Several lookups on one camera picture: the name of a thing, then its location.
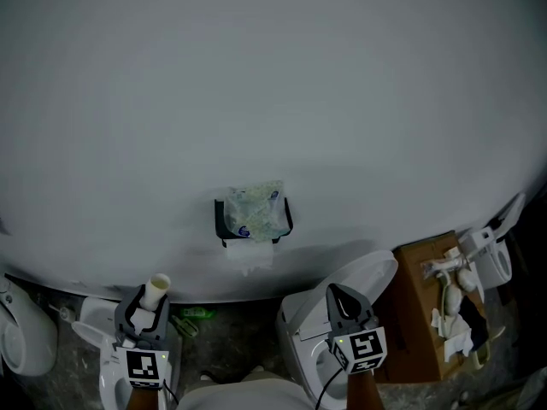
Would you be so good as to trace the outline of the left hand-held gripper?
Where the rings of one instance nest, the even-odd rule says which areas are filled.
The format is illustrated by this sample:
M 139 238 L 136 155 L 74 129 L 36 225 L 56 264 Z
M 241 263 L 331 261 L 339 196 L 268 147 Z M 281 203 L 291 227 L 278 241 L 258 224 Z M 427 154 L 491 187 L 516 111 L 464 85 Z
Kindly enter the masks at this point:
M 146 326 L 146 311 L 140 306 L 143 284 L 134 287 L 115 309 L 115 355 L 126 381 L 134 389 L 161 390 L 168 370 L 168 318 L 170 302 L 164 295 Z

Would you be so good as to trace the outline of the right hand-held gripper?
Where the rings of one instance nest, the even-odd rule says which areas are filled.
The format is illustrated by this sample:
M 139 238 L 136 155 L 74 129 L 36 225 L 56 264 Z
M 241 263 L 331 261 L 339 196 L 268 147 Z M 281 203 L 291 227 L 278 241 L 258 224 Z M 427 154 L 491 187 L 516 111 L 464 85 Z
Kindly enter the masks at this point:
M 368 299 L 347 286 L 329 284 L 326 309 L 331 331 L 329 352 L 347 375 L 373 371 L 387 356 L 385 328 L 373 316 Z M 355 326 L 346 326 L 345 322 Z

